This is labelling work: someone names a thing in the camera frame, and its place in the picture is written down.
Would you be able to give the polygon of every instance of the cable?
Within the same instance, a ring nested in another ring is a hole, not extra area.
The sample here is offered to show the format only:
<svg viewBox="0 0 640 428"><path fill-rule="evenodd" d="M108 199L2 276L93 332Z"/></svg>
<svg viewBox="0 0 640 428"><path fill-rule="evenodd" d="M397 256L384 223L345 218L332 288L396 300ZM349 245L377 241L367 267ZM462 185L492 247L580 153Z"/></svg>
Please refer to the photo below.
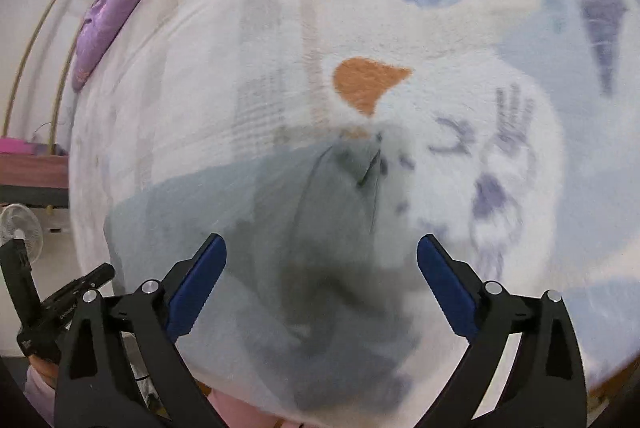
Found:
<svg viewBox="0 0 640 428"><path fill-rule="evenodd" d="M36 134L38 133L38 131L39 131L41 128L43 128L45 125L50 125L50 124L51 124L51 122L50 122L50 121L47 121L47 123L43 123L43 124L42 124L41 126L39 126L37 129L35 129L35 130L33 131L33 134L31 134L31 139L30 139L31 143L33 143L33 142L34 142L34 140L35 140L35 138L36 138Z"/></svg>

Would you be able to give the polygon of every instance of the person's hand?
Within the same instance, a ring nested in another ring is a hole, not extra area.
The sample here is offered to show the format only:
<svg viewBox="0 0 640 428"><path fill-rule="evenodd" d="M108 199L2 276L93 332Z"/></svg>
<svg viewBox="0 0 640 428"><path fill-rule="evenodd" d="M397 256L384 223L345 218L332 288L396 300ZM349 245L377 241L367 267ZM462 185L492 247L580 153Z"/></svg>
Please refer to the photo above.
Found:
<svg viewBox="0 0 640 428"><path fill-rule="evenodd" d="M37 356L29 356L29 363L40 375L45 383L55 389L56 381L58 381L58 366L55 363L49 363Z"/></svg>

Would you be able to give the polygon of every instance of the blue gripper pad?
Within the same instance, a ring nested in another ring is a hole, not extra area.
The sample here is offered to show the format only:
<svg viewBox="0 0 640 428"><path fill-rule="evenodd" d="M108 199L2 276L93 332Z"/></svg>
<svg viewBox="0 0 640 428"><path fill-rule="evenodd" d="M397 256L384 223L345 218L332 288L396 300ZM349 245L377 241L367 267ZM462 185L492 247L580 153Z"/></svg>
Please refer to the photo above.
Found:
<svg viewBox="0 0 640 428"><path fill-rule="evenodd" d="M204 251L168 304L169 315L165 329L173 343L179 336L191 332L225 264L226 244L222 237L216 235L204 246Z"/></svg>
<svg viewBox="0 0 640 428"><path fill-rule="evenodd" d="M433 291L453 332L458 336L464 336L470 343L478 334L478 327L474 321L476 302L457 277L449 262L463 263L452 261L444 248L439 244L436 247L430 237L432 235L424 236L418 243L418 267Z"/></svg>

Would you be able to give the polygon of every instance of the wooden pole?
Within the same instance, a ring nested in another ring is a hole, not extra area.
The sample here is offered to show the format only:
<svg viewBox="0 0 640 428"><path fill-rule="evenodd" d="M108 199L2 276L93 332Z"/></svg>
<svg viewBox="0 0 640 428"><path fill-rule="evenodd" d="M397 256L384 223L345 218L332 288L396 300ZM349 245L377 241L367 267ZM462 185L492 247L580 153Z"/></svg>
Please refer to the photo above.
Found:
<svg viewBox="0 0 640 428"><path fill-rule="evenodd" d="M9 133L9 121L11 121L11 113L14 110L15 95L18 92L18 85L20 84L20 78L22 77L22 72L24 71L24 67L27 63L27 59L31 54L31 49L33 49L33 44L35 44L36 42L36 39L38 37L38 34L40 33L42 25L44 24L44 21L47 20L47 17L49 16L49 12L53 8L53 5L56 3L56 1L57 0L51 0L49 5L44 10L44 13L40 17L40 21L38 22L36 29L33 31L33 34L31 35L31 39L29 40L29 43L27 44L27 49L24 51L24 54L22 55L22 59L20 60L20 65L18 66L18 72L16 73L15 79L14 79L14 85L11 88L11 94L9 95L9 103L7 103L7 106L6 106L6 114L4 115L4 126L2 126L2 137L6 137L7 134Z"/></svg>
<svg viewBox="0 0 640 428"><path fill-rule="evenodd" d="M82 30L82 25L84 24L84 17L80 22L80 26L74 35L74 40L71 43L71 47L69 48L69 52L66 54L65 66L62 69L62 73L60 73L60 81L58 82L58 92L56 94L56 99L53 101L53 111L51 113L51 126L49 128L49 155L53 155L54 147L56 144L56 131L58 130L58 115L60 114L60 102L62 101L62 93L65 90L65 82L66 75L69 73L69 67L74 58L74 52L76 51L76 42L78 41L78 36L80 31Z"/></svg>

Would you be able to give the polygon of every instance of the white fan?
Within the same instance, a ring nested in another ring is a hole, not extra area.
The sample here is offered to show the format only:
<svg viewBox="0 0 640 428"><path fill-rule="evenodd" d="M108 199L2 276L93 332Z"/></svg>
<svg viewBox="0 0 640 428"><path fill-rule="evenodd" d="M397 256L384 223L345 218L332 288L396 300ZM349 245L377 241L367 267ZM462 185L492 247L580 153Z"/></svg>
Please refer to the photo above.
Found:
<svg viewBox="0 0 640 428"><path fill-rule="evenodd" d="M22 204L9 204L0 214L0 245L11 239L22 239L29 262L33 264L42 252L42 227L33 212Z"/></svg>

